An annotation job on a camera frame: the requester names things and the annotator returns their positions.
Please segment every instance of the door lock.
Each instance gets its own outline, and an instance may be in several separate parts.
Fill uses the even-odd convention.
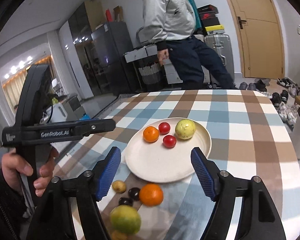
[[[246,21],[246,20],[241,20],[241,17],[240,17],[240,16],[238,16],[238,20],[239,20],[240,29],[243,30],[242,23],[246,23],[247,21]]]

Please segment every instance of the black olive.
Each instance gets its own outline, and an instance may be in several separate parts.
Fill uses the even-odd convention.
[[[133,187],[133,188],[129,189],[128,195],[133,200],[138,201],[139,200],[139,192],[140,192],[140,189],[138,187]]]
[[[119,206],[121,205],[133,206],[133,200],[129,197],[122,197],[119,199]]]

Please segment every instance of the human hand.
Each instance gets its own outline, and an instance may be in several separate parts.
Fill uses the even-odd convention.
[[[34,181],[34,187],[36,189],[35,193],[38,197],[43,195],[47,185],[53,177],[53,170],[55,166],[54,157],[57,157],[58,155],[58,151],[55,148],[52,148],[47,163],[39,170],[41,177]],[[31,176],[33,173],[31,165],[20,155],[16,154],[16,149],[13,149],[11,152],[3,155],[1,166],[4,180],[7,182],[9,187],[22,195],[17,171],[20,174]]]
[[[158,60],[159,64],[163,66],[163,60],[169,58],[169,51],[168,49],[158,51]]]

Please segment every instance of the checkered tablecloth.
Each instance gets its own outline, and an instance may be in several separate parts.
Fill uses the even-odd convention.
[[[124,161],[125,147],[140,129],[169,117],[190,118],[209,131],[212,150],[209,159],[220,170],[251,179],[258,175],[277,207],[288,240],[300,233],[300,169],[288,132],[270,100],[256,91],[192,90],[143,93],[128,98],[108,118],[113,132],[91,135],[80,141],[57,165],[55,175],[74,178],[92,169],[111,147],[122,151],[122,162],[114,180],[127,187],[142,187],[146,181],[134,176]],[[200,239],[214,203],[204,195],[194,174],[182,181],[161,185],[164,201],[148,208],[135,202],[142,218],[141,230],[129,239]],[[98,203],[111,232],[109,213],[122,195],[110,189]],[[234,239],[241,199],[237,198],[227,239]],[[77,210],[73,211],[78,239],[82,229]]]

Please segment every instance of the gray and black jacket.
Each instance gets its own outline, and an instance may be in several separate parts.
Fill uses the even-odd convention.
[[[144,35],[158,50],[166,41],[184,40],[195,30],[195,14],[188,0],[143,0]]]

